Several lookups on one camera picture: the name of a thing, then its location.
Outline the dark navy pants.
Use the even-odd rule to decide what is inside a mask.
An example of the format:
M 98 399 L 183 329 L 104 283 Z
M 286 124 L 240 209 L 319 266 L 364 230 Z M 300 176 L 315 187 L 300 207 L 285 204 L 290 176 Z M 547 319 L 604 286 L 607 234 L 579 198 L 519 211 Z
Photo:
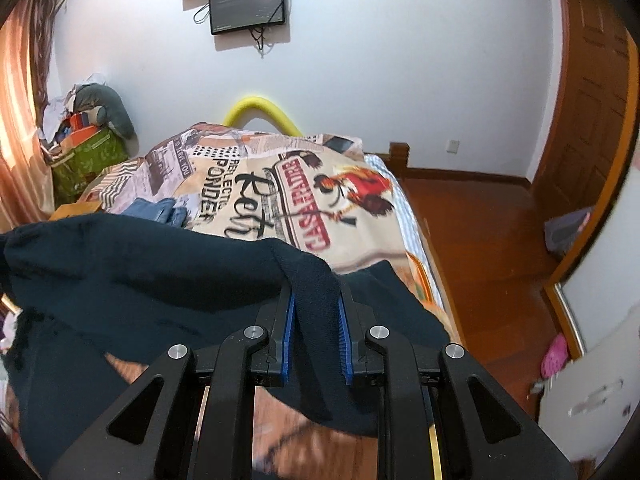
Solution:
M 115 361 L 149 364 L 173 344 L 220 344 L 253 324 L 284 285 L 295 297 L 293 370 L 273 395 L 318 424 L 363 436 L 375 430 L 372 396 L 350 392 L 341 370 L 342 285 L 414 344 L 450 341 L 384 261 L 337 276 L 274 238 L 229 240 L 114 214 L 4 233 L 1 291 L 21 313 L 3 363 L 36 471 L 47 474 L 126 390 Z

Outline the pink slipper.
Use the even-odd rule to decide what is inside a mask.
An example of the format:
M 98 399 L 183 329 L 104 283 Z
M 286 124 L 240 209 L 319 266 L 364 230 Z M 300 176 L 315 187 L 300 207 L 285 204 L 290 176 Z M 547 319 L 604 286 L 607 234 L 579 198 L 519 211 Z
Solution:
M 567 363 L 570 355 L 565 336 L 557 334 L 542 358 L 540 363 L 540 374 L 544 379 L 549 379 L 558 374 Z

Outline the grey cloth on floor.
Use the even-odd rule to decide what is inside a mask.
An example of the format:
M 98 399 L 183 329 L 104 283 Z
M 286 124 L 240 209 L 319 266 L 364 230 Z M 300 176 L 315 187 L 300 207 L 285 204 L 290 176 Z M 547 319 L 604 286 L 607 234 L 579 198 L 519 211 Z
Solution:
M 593 208 L 582 208 L 544 222 L 544 244 L 552 254 L 564 257 L 585 229 Z

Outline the folded blue jeans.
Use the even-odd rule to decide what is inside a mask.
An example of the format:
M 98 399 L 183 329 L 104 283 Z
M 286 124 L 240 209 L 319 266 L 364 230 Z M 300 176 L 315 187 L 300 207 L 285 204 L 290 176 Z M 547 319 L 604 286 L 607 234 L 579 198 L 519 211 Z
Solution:
M 186 224 L 188 211 L 186 207 L 177 206 L 173 198 L 163 198 L 152 203 L 144 198 L 136 198 L 122 214 L 127 217 L 153 221 L 166 226 L 182 228 Z

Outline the printed bed blanket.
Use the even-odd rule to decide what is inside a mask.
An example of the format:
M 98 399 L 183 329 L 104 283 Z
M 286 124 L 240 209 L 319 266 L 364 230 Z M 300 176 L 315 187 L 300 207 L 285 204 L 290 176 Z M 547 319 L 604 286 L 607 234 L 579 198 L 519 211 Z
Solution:
M 121 214 L 171 198 L 186 228 L 277 238 L 346 274 L 389 262 L 430 309 L 443 308 L 418 220 L 398 179 L 349 136 L 285 136 L 201 122 L 104 169 L 81 195 Z

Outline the orange curtain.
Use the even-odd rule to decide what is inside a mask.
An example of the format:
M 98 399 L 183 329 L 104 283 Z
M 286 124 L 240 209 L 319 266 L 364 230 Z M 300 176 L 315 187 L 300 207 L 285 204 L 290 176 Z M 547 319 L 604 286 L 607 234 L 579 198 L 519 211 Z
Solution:
M 1 25 L 1 229 L 49 218 L 51 170 L 38 133 L 58 0 L 17 0 Z

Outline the green storage bag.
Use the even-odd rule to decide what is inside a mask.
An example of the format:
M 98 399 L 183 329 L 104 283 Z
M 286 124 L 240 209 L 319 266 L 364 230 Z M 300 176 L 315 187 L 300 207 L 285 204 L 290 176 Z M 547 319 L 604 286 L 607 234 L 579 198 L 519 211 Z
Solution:
M 90 136 L 51 165 L 55 205 L 76 202 L 103 169 L 127 159 L 124 141 L 110 128 Z

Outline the wooden door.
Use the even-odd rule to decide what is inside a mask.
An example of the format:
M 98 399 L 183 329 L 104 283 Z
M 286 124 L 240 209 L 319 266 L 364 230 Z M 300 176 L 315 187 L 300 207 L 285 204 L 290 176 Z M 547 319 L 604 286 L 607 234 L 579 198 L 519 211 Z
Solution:
M 608 0 L 561 0 L 563 61 L 552 131 L 533 194 L 548 220 L 597 203 L 623 131 L 628 32 Z

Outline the wooden bed post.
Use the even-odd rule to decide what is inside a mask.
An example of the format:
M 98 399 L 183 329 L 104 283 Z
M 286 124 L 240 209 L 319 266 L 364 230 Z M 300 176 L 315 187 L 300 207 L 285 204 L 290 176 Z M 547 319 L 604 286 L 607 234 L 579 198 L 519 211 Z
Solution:
M 388 147 L 387 168 L 399 179 L 405 177 L 408 170 L 410 146 L 405 142 L 390 142 Z

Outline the white wall socket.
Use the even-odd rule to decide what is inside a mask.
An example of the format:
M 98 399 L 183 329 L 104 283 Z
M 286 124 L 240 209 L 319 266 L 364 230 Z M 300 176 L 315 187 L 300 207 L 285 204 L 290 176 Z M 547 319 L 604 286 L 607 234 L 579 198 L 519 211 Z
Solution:
M 446 151 L 450 154 L 457 154 L 460 146 L 460 142 L 457 140 L 450 140 L 447 144 Z

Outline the yellow foam bed rail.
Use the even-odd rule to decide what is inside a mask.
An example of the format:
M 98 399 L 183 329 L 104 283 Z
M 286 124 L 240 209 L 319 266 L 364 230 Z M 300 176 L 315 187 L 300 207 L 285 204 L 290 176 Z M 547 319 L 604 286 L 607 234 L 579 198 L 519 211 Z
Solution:
M 226 127 L 234 127 L 248 113 L 258 112 L 265 115 L 286 136 L 301 138 L 304 134 L 283 110 L 262 96 L 246 96 L 232 105 L 222 123 Z

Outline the wall-mounted black monitor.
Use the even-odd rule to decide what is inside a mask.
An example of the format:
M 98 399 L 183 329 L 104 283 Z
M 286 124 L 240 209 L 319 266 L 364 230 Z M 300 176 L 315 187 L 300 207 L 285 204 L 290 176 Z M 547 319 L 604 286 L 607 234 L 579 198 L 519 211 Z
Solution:
M 208 10 L 214 36 L 286 22 L 286 0 L 208 0 Z

